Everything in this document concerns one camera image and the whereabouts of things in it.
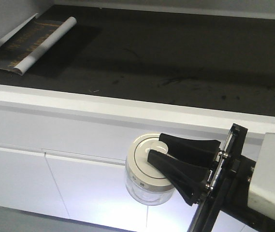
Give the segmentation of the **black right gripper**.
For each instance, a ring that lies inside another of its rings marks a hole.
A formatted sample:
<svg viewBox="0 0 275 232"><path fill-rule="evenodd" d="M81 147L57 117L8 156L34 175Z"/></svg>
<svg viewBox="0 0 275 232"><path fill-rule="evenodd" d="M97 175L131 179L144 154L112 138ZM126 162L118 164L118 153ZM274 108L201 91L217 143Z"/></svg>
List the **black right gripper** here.
<svg viewBox="0 0 275 232"><path fill-rule="evenodd" d="M147 162L161 172L184 201L198 209L190 232L210 232L220 211L256 228L257 214L247 205L255 162L242 155L248 129L233 124L223 148L218 140L192 140L161 133L172 157L151 149Z"/></svg>

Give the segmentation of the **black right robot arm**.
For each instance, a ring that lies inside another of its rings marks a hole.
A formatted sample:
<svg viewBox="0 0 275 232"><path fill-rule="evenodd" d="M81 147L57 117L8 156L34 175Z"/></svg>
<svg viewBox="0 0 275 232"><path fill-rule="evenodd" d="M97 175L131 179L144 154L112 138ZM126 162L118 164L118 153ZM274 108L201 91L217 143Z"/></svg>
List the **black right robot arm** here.
<svg viewBox="0 0 275 232"><path fill-rule="evenodd" d="M242 154L247 128L233 124L225 143L162 133L147 161L197 210L191 232L210 232L224 212L259 232L275 232L275 133L264 137L258 160Z"/></svg>

